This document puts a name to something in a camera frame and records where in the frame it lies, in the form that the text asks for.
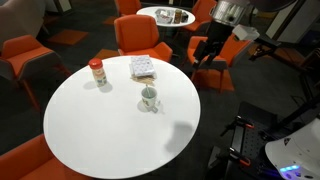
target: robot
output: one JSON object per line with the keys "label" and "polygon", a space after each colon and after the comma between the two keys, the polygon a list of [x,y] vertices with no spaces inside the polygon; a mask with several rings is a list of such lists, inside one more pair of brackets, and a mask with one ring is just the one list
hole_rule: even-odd
{"label": "robot", "polygon": [[[277,12],[294,2],[295,0],[219,0],[210,12],[213,20],[207,32],[208,40],[201,41],[193,54],[196,59],[194,69],[203,65],[201,61],[206,56],[209,57],[204,64],[210,65],[231,33],[236,35],[237,40],[265,42],[259,39],[260,34],[254,27],[238,24],[250,4],[260,11]],[[320,179],[319,129],[320,115],[295,133],[266,144],[264,150],[267,158],[282,178]]]}

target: cup on table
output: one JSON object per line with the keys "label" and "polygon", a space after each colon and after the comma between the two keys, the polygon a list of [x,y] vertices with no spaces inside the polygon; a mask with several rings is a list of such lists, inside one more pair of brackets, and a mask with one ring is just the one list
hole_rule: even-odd
{"label": "cup on table", "polygon": [[142,96],[142,103],[143,105],[151,109],[154,112],[157,112],[158,109],[155,107],[160,103],[160,101],[157,100],[157,90],[153,87],[145,87],[141,91],[141,96]]}

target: spice jar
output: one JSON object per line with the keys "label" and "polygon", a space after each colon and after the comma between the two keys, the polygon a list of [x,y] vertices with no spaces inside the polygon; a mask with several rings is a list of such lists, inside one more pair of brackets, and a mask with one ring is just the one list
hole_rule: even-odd
{"label": "spice jar", "polygon": [[181,14],[182,10],[181,9],[176,9],[175,14],[174,14],[174,24],[179,24],[181,22]]}
{"label": "spice jar", "polygon": [[107,83],[107,77],[103,69],[101,59],[93,58],[89,61],[89,66],[92,69],[93,77],[98,87],[103,86]]}

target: black pole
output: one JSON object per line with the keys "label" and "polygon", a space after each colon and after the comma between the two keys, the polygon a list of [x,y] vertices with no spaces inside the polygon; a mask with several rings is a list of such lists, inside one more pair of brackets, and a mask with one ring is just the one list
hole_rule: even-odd
{"label": "black pole", "polygon": [[295,110],[293,113],[291,113],[289,116],[281,120],[279,123],[271,126],[271,131],[277,131],[284,127],[285,125],[291,123],[293,120],[301,116],[303,113],[308,111],[309,109],[313,108],[315,105],[317,105],[320,102],[320,93],[312,98],[310,101],[305,102],[300,106],[297,110]]}

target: white table top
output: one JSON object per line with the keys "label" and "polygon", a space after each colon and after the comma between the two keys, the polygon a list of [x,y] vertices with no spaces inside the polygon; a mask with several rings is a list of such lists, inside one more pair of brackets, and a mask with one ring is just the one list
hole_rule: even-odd
{"label": "white table top", "polygon": [[187,146],[199,123],[198,93],[179,69],[151,60],[157,113],[141,102],[145,84],[130,79],[130,56],[103,61],[108,84],[101,88],[88,66],[61,84],[48,103],[44,135],[63,164],[91,177],[129,178],[161,167]]}
{"label": "white table top", "polygon": [[[148,15],[148,16],[152,16],[153,18],[156,19],[156,10],[158,9],[166,9],[166,10],[176,10],[177,8],[173,8],[173,7],[166,7],[166,6],[152,6],[152,7],[146,7],[146,8],[142,8],[140,9],[137,14],[140,15]],[[158,26],[163,26],[163,27],[182,27],[182,26],[186,26],[189,25],[191,23],[193,23],[195,21],[195,17],[192,13],[190,13],[189,11],[183,10],[181,9],[182,12],[185,12],[188,14],[188,21],[184,22],[184,23],[179,23],[179,24],[174,24],[173,21],[171,24],[165,24],[165,23],[158,23]]]}

